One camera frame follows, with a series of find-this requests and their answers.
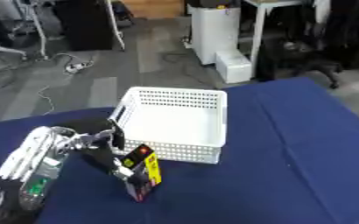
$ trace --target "chair wheel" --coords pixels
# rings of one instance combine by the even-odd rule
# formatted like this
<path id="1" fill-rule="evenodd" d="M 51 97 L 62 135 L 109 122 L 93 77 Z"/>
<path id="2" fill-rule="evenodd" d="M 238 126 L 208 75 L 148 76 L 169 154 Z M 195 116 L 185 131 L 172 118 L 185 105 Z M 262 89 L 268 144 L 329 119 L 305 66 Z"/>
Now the chair wheel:
<path id="1" fill-rule="evenodd" d="M 332 83 L 329 87 L 332 88 L 332 89 L 337 89 L 339 87 L 339 84 Z"/>

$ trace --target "small box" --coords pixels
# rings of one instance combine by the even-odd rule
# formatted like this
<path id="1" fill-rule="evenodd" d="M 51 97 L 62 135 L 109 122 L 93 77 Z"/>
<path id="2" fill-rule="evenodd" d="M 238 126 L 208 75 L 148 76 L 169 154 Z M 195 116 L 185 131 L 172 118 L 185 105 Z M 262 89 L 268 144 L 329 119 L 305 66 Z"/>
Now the small box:
<path id="1" fill-rule="evenodd" d="M 162 182 L 155 151 L 145 144 L 123 157 L 121 162 L 135 173 L 125 181 L 125 185 L 128 193 L 138 202 Z"/>
<path id="2" fill-rule="evenodd" d="M 226 83 L 249 81 L 252 74 L 250 61 L 237 49 L 216 53 L 216 70 Z"/>

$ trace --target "black cable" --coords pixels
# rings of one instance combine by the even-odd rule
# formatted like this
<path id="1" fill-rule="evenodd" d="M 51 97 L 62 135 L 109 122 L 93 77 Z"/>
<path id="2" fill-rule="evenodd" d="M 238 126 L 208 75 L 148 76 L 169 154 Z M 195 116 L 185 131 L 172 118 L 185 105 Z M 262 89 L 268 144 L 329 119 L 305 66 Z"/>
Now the black cable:
<path id="1" fill-rule="evenodd" d="M 188 64 L 186 62 L 186 59 L 188 59 L 189 56 L 190 55 L 185 52 L 168 52 L 168 53 L 164 53 L 162 55 L 162 60 L 165 62 L 171 63 L 171 64 L 176 64 L 176 63 L 182 61 L 183 64 L 182 64 L 181 72 L 183 75 L 199 82 L 203 86 L 217 90 L 218 88 L 215 85 L 213 85 L 211 83 L 206 83 L 205 81 L 198 79 L 197 77 L 195 77 L 194 75 L 192 75 L 188 72 Z"/>
<path id="2" fill-rule="evenodd" d="M 11 65 L 8 65 L 8 66 L 3 67 L 3 68 L 0 69 L 0 73 L 11 72 L 11 77 L 9 78 L 8 81 L 6 81 L 2 85 L 0 85 L 0 89 L 8 87 L 9 85 L 13 84 L 17 80 L 17 76 L 14 73 L 15 70 L 28 67 L 32 63 L 27 63 L 26 66 L 23 66 L 23 64 L 24 63 L 21 63 L 21 64 L 15 66 L 15 67 L 11 66 Z"/>

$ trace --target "gray carpet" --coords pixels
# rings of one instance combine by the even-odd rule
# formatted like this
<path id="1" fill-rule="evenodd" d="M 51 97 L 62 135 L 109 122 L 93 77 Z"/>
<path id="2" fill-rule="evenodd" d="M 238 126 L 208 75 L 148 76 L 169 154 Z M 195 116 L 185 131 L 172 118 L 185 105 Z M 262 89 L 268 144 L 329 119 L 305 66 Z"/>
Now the gray carpet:
<path id="1" fill-rule="evenodd" d="M 133 86 L 176 88 L 225 88 L 213 67 L 202 67 L 192 51 L 180 43 L 186 33 L 186 19 L 139 20 L 124 29 L 126 52 L 115 45 L 112 51 L 71 52 L 95 64 L 82 73 L 69 77 L 63 74 L 67 57 L 33 62 L 14 75 L 0 73 L 0 85 L 16 77 L 8 87 L 0 89 L 0 121 L 43 115 L 51 110 L 47 99 L 39 97 L 42 88 L 50 86 L 44 95 L 53 103 L 51 113 L 75 109 L 116 106 L 118 100 Z M 52 41 L 52 53 L 67 50 L 63 40 Z M 1 54 L 1 59 L 18 63 L 18 57 Z M 308 76 L 327 89 L 327 80 L 319 73 Z M 341 88 L 328 90 L 359 115 L 359 71 L 339 75 Z"/>

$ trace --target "table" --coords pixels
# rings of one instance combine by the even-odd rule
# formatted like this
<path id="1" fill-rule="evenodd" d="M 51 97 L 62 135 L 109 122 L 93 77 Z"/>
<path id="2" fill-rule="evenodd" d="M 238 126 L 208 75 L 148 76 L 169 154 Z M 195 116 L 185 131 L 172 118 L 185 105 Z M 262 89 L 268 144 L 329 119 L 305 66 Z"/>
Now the table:
<path id="1" fill-rule="evenodd" d="M 261 40 L 263 38 L 264 21 L 265 21 L 265 14 L 267 10 L 272 10 L 278 7 L 300 5 L 302 4 L 302 0 L 276 0 L 276 1 L 268 1 L 262 3 L 260 3 L 259 0 L 243 0 L 243 1 L 257 7 L 256 24 L 255 24 L 253 45 L 252 45 L 251 56 L 250 56 L 250 61 L 253 66 L 253 76 L 255 76 L 257 69 L 258 52 L 260 49 Z"/>
<path id="2" fill-rule="evenodd" d="M 359 223 L 356 115 L 305 78 L 226 91 L 228 137 L 219 164 L 162 161 L 162 185 L 137 203 L 118 179 L 74 154 L 38 223 Z M 0 164 L 33 127 L 111 111 L 0 122 Z"/>

